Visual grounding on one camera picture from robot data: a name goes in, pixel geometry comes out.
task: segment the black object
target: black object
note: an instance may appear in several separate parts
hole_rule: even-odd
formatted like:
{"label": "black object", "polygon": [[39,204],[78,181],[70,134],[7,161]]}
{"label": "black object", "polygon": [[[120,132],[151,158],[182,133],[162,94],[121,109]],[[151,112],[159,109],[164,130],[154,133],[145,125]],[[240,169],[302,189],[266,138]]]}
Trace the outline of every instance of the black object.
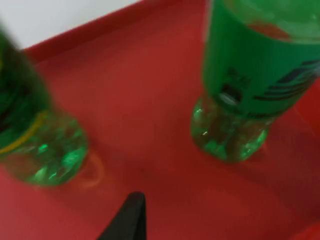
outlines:
{"label": "black object", "polygon": [[97,240],[146,240],[146,226],[145,195],[133,192]]}

